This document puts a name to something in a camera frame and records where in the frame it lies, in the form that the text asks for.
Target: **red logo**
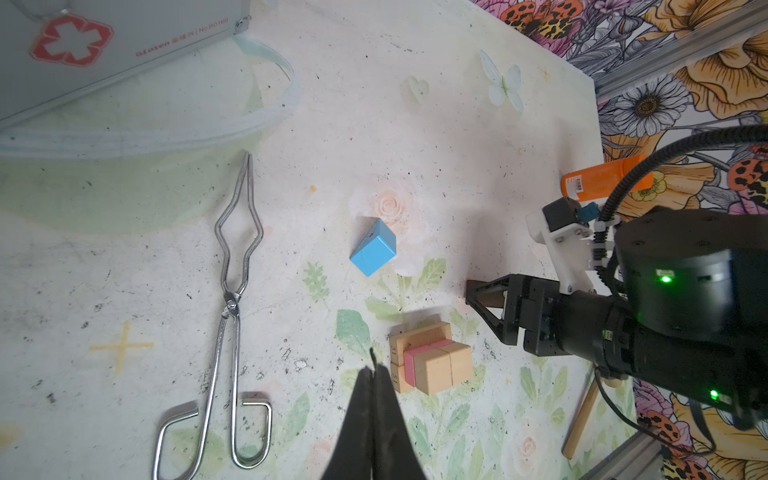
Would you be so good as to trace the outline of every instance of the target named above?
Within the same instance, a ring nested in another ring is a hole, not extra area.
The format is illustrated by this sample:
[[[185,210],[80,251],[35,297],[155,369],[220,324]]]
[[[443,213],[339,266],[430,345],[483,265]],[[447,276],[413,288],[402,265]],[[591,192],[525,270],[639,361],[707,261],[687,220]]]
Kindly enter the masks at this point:
[[[70,13],[44,26],[29,54],[35,60],[87,67],[96,62],[112,35],[109,25]]]

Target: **metal tongs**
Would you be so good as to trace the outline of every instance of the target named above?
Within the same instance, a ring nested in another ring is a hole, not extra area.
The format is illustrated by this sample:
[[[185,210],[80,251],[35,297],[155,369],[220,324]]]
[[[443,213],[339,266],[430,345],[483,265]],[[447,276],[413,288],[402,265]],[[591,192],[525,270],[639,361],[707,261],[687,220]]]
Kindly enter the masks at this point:
[[[227,218],[229,218],[235,206],[237,205],[237,201],[240,199],[240,193],[243,189],[243,181],[246,179],[246,177],[248,179],[248,188],[247,188],[248,210],[250,210],[250,215],[253,218],[253,222],[256,224],[257,235],[256,235],[256,238],[253,239],[253,242],[251,243],[250,247],[248,247],[248,250],[246,250],[245,256],[243,258],[242,281],[240,282],[240,285],[235,290],[230,290],[230,288],[227,286],[227,271],[229,270],[229,265],[230,265],[230,248],[227,245],[227,241],[224,239],[223,234],[221,233],[221,226],[224,224],[225,221],[227,221]],[[232,453],[232,461],[235,462],[235,465],[241,468],[246,468],[246,469],[255,468],[264,461],[264,459],[266,458],[266,454],[269,453],[270,451],[270,436],[272,434],[272,406],[265,399],[257,399],[257,398],[243,399],[244,406],[256,405],[256,406],[262,406],[266,408],[266,437],[264,439],[264,444],[263,444],[261,453],[258,453],[255,456],[248,457],[248,458],[241,456],[237,452],[237,440],[236,440],[237,400],[238,400],[237,397],[239,396],[239,392],[237,390],[237,372],[238,372],[237,361],[238,361],[238,357],[240,356],[240,306],[238,302],[240,302],[240,298],[242,298],[243,296],[243,291],[245,291],[245,288],[248,285],[248,266],[250,262],[250,256],[253,253],[253,251],[256,249],[256,247],[259,246],[259,243],[261,243],[261,239],[263,238],[263,228],[261,227],[259,214],[257,214],[256,206],[253,202],[253,156],[250,153],[246,152],[243,166],[240,169],[240,173],[237,175],[237,183],[235,184],[234,195],[232,196],[232,200],[230,201],[230,204],[227,205],[227,209],[221,214],[221,217],[219,217],[219,220],[216,222],[214,232],[216,233],[216,238],[219,240],[221,249],[224,251],[224,260],[223,260],[223,265],[221,267],[221,288],[224,291],[225,304],[221,312],[221,320],[219,322],[219,333],[216,337],[216,350],[214,353],[214,361],[211,364],[210,383],[208,384],[208,400],[205,405],[205,416],[203,418],[203,428],[200,431],[200,441],[197,445],[197,454],[195,455],[194,463],[192,464],[192,466],[189,467],[189,469],[182,476],[176,478],[175,480],[191,480],[192,477],[194,477],[195,474],[197,474],[197,471],[200,469],[200,463],[203,460],[203,451],[205,449],[205,441],[208,435],[208,424],[210,423],[210,409],[214,403],[214,390],[216,389],[216,379],[219,373],[219,360],[221,358],[221,347],[223,345],[223,340],[224,340],[224,330],[227,327],[227,319],[229,318],[233,320],[234,327],[235,327],[234,338],[233,338],[233,351],[232,351],[232,399],[231,399],[232,418],[230,423],[230,450]],[[192,417],[197,416],[198,413],[199,413],[199,409],[195,406],[191,410],[187,410],[187,411],[172,415],[163,422],[163,424],[160,427],[160,431],[157,434],[157,447],[154,451],[152,480],[160,480],[160,477],[159,477],[160,456],[163,448],[163,437],[165,436],[165,432],[167,428],[176,422],[180,422],[186,419],[191,419]]]

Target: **gray metal box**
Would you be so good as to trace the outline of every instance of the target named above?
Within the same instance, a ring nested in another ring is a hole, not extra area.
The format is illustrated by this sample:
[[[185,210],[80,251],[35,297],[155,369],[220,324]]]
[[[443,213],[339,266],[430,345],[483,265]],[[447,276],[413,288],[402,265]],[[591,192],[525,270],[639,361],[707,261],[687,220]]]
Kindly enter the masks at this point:
[[[74,1],[0,0],[0,128],[243,31],[250,10],[250,0]]]

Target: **stack of wooden blocks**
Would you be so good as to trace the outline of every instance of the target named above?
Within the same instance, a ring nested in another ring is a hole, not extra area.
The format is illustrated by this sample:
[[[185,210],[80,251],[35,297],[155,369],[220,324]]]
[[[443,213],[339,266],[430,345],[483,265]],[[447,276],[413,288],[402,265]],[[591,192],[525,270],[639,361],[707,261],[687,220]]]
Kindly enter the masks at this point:
[[[475,376],[472,349],[454,342],[451,325],[437,322],[389,337],[392,383],[405,393],[413,387],[427,395],[457,386]]]

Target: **orange butterfly print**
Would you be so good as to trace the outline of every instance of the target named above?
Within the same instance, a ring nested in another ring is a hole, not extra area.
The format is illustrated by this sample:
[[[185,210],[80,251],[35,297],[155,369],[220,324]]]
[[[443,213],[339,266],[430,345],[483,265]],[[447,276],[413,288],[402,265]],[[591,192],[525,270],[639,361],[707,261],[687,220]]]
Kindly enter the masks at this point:
[[[536,2],[526,0],[504,10],[499,18],[523,35],[538,32],[546,38],[558,39],[568,35],[574,20],[583,11],[580,0],[545,0],[538,7]]]

